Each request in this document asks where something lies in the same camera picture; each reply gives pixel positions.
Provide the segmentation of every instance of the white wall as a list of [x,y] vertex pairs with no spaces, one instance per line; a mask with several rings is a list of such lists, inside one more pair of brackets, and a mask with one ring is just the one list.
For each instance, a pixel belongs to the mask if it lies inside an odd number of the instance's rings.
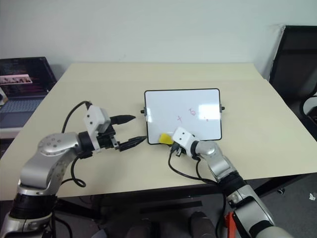
[[1,58],[254,62],[266,78],[283,24],[317,25],[317,0],[0,0]]

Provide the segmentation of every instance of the laptop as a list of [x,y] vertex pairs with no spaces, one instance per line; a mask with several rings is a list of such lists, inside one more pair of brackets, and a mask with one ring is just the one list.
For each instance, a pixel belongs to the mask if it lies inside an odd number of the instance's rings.
[[0,87],[8,97],[0,128],[23,127],[55,84],[45,57],[0,59]]

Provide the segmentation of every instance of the yellow sponge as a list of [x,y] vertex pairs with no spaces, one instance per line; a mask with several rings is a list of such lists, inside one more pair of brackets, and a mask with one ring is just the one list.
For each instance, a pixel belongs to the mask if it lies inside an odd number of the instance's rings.
[[174,143],[174,141],[172,140],[172,137],[166,133],[161,134],[158,141],[161,144],[167,144],[167,145],[172,145]]

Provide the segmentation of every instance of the whiteboard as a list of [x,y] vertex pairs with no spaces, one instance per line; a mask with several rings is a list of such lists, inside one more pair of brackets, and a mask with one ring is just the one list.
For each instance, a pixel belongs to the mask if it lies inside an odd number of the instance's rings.
[[221,139],[219,89],[149,90],[144,96],[149,144],[179,126],[200,140]]

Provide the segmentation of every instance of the black chair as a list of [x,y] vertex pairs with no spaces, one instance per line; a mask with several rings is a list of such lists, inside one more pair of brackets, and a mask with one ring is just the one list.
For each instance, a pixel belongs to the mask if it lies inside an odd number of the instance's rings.
[[317,26],[285,27],[269,82],[317,141],[317,124],[303,110],[317,92]]

